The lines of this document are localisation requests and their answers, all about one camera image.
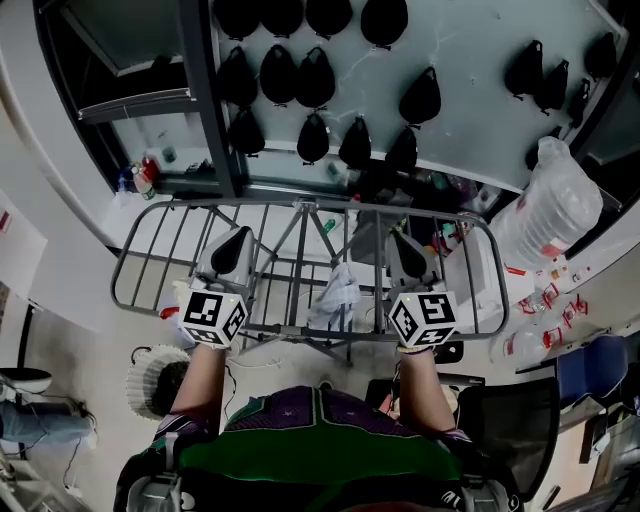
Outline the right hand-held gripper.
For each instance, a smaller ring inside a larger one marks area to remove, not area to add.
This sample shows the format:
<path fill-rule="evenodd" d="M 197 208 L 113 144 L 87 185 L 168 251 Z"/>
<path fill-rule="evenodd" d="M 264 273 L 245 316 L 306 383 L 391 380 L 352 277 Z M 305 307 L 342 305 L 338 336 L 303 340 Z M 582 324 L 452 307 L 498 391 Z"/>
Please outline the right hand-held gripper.
<path fill-rule="evenodd" d="M 385 243 L 388 274 L 392 280 L 436 279 L 435 256 L 420 242 L 392 231 Z M 392 305 L 388 326 L 405 348 L 428 348 L 445 343 L 457 327 L 457 301 L 442 280 L 430 284 L 396 282 L 389 291 Z"/>

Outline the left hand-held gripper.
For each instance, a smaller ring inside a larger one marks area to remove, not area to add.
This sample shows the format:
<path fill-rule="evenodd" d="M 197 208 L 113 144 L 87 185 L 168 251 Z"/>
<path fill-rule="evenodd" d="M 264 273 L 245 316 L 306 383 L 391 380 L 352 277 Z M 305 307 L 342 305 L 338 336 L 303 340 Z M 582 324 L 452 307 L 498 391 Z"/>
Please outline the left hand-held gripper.
<path fill-rule="evenodd" d="M 178 281 L 178 330 L 189 341 L 229 347 L 249 318 L 247 285 L 254 257 L 251 228 L 234 228 L 203 250 L 198 276 Z"/>

